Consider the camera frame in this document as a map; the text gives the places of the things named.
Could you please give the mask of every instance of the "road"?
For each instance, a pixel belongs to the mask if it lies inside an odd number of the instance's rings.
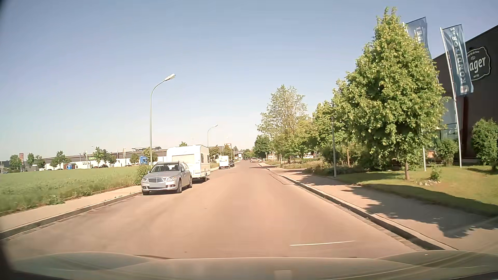
[[[378,258],[414,251],[248,161],[214,171],[210,180],[181,194],[139,195],[5,244],[12,259],[77,251],[175,259]]]

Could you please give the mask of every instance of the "white line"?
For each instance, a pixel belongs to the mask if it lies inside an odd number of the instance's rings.
[[[325,245],[325,244],[337,244],[337,243],[348,243],[348,242],[354,242],[354,240],[339,241],[339,242],[327,242],[327,243],[292,244],[291,246]]]

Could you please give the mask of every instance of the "flag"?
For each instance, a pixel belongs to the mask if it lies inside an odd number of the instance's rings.
[[[451,65],[453,89],[456,96],[474,92],[472,85],[467,52],[465,48],[464,30],[462,25],[455,25],[442,29],[443,43],[448,52],[446,57]]]
[[[415,38],[419,43],[424,43],[424,46],[429,53],[429,57],[431,57],[431,53],[429,52],[429,41],[427,40],[427,21],[425,20],[425,17],[405,23],[405,28],[410,37]]]

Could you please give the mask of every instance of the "distant car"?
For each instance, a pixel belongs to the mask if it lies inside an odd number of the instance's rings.
[[[143,195],[153,190],[176,190],[176,193],[181,193],[183,187],[192,187],[192,174],[182,161],[158,162],[142,178],[141,185]]]

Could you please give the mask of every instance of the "white van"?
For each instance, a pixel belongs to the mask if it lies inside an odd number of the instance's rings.
[[[227,155],[221,155],[220,156],[220,169],[222,168],[230,168],[230,162],[228,161],[228,156]]]
[[[211,175],[209,149],[203,145],[169,148],[166,150],[166,161],[183,161],[189,167],[193,179],[206,181]]]

